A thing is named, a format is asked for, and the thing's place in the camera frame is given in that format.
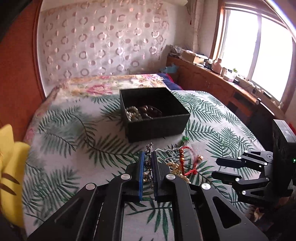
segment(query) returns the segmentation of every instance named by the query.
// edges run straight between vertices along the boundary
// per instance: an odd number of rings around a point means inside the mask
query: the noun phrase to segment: leaf print bed sheet
[[[155,148],[172,147],[183,135],[204,157],[195,185],[208,182],[238,210],[248,215],[253,207],[238,202],[228,185],[211,177],[214,170],[237,173],[246,179],[259,177],[248,168],[232,169],[216,164],[218,157],[237,157],[244,150],[263,150],[250,130],[220,101],[202,91],[172,91],[190,112],[183,134],[151,140]],[[36,126],[26,162],[23,184],[23,213],[31,234],[77,191],[89,182],[108,183],[137,161],[148,141],[128,143],[120,118],[118,95],[73,97],[52,101]],[[163,159],[175,155],[162,153]],[[186,171],[192,168],[189,153]],[[144,184],[141,203],[126,203],[122,240],[174,240],[171,203],[154,201],[150,184]]]

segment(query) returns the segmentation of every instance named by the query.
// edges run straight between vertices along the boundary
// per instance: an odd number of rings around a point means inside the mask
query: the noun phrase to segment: open box
[[[120,108],[129,142],[177,135],[183,132],[190,113],[167,88],[139,88],[120,90]],[[150,105],[163,116],[130,122],[125,109]]]

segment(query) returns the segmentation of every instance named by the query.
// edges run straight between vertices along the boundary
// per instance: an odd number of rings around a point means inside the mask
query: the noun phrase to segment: yellow cushion
[[[16,142],[11,158],[2,170],[1,178],[1,211],[12,224],[24,227],[22,214],[22,184],[25,162],[30,146]]]
[[[14,144],[11,125],[3,126],[0,129],[0,172],[9,162]]]

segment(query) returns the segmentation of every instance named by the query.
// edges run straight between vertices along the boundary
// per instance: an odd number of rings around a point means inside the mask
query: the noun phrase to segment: bed
[[[30,235],[85,184],[102,185],[125,172],[128,164],[145,150],[142,141],[128,143],[121,122],[119,89],[166,87],[165,75],[143,74],[75,78],[55,87],[36,111],[24,141],[31,145],[23,183],[23,213]],[[220,167],[218,157],[237,157],[244,150],[264,150],[250,130],[219,100],[202,91],[171,90],[190,112],[182,134],[151,140],[154,148],[172,147],[182,136],[204,157],[198,174],[190,181],[210,183],[247,216],[251,205],[237,201],[233,189],[211,177],[214,170],[239,173],[246,179],[259,177],[248,168]],[[190,156],[187,170],[190,169]],[[170,203],[154,201],[149,184],[144,201],[127,203],[122,240],[174,240]]]

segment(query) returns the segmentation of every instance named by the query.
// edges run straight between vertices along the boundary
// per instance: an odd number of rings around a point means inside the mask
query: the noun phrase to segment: window
[[[226,10],[222,65],[270,93],[279,102],[288,81],[293,39],[276,20],[252,11]]]

